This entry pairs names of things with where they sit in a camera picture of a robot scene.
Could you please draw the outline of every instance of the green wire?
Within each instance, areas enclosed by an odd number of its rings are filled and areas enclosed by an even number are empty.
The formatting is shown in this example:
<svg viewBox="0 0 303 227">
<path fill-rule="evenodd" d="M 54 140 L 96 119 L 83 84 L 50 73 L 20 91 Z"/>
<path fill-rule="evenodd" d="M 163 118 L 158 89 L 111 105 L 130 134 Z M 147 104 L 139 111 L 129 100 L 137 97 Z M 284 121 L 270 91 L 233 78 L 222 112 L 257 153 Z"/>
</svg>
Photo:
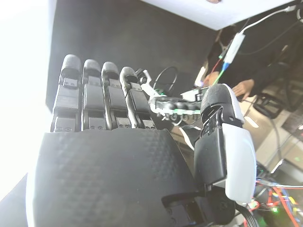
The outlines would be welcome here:
<svg viewBox="0 0 303 227">
<path fill-rule="evenodd" d="M 220 77 L 222 76 L 223 73 L 224 73 L 224 70 L 222 70 L 220 72 L 220 74 L 218 75 L 217 79 L 214 81 L 213 85 L 216 84 L 216 83 L 218 83 L 218 81 L 219 81 L 219 79 L 220 79 Z"/>
</svg>

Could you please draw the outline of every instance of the white connector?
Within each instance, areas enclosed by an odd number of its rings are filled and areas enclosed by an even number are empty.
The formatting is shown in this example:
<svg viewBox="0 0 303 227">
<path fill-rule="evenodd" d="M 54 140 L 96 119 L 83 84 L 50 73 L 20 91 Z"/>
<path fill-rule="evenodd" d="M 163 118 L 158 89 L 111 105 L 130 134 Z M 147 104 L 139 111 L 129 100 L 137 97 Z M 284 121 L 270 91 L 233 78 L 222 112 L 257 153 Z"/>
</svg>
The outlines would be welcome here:
<svg viewBox="0 0 303 227">
<path fill-rule="evenodd" d="M 232 40 L 232 44 L 230 48 L 228 49 L 228 52 L 226 53 L 226 56 L 224 58 L 224 63 L 231 64 L 233 59 L 235 58 L 243 40 L 245 38 L 245 35 L 242 33 L 237 33 Z"/>
</svg>

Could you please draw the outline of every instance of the human hand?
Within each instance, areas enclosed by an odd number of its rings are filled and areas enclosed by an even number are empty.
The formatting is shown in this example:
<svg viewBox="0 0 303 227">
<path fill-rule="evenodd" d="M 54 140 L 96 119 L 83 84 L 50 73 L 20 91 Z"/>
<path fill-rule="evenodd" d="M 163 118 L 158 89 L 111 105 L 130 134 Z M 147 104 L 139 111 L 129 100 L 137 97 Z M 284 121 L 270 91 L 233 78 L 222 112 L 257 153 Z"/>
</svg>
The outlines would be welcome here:
<svg viewBox="0 0 303 227">
<path fill-rule="evenodd" d="M 203 87 L 209 87 L 213 85 L 214 81 L 217 79 L 218 76 L 219 76 L 219 72 L 217 71 L 208 74 L 203 81 L 204 82 Z"/>
<path fill-rule="evenodd" d="M 251 92 L 252 88 L 254 87 L 254 85 L 255 85 L 254 80 L 248 79 L 248 80 L 244 80 L 244 81 L 240 82 L 232 90 L 234 91 L 234 93 L 237 97 L 244 95 L 243 96 L 243 100 L 244 100 L 250 95 L 250 92 Z"/>
</svg>

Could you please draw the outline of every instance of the floor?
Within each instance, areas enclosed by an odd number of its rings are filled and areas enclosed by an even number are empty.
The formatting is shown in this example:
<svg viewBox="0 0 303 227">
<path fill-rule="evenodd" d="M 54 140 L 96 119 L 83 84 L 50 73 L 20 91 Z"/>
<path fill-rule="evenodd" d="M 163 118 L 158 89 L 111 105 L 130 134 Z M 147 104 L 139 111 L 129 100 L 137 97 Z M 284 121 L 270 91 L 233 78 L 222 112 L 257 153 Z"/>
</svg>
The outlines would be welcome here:
<svg viewBox="0 0 303 227">
<path fill-rule="evenodd" d="M 46 104 L 52 109 L 65 55 L 147 69 L 179 69 L 174 95 L 190 90 L 216 32 L 139 0 L 58 0 Z M 26 227 L 26 176 L 0 202 L 0 226 Z"/>
</svg>

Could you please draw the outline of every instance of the person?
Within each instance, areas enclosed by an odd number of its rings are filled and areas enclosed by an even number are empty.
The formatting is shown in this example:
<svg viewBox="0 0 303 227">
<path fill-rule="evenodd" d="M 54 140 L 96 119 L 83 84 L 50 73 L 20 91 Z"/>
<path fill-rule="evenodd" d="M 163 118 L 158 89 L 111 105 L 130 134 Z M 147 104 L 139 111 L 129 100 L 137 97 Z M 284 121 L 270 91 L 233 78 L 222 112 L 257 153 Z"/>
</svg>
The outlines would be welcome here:
<svg viewBox="0 0 303 227">
<path fill-rule="evenodd" d="M 258 21 L 270 12 L 251 18 L 249 24 Z M 235 95 L 246 99 L 260 93 L 266 86 L 279 77 L 303 56 L 303 23 L 298 21 L 295 12 L 273 15 L 269 19 L 248 29 L 245 39 L 233 63 L 224 72 L 218 83 L 229 85 Z M 208 56 L 209 69 L 212 69 L 222 52 L 219 44 L 228 45 L 239 26 L 222 31 Z M 204 87 L 211 86 L 219 75 L 222 61 L 204 79 Z"/>
</svg>

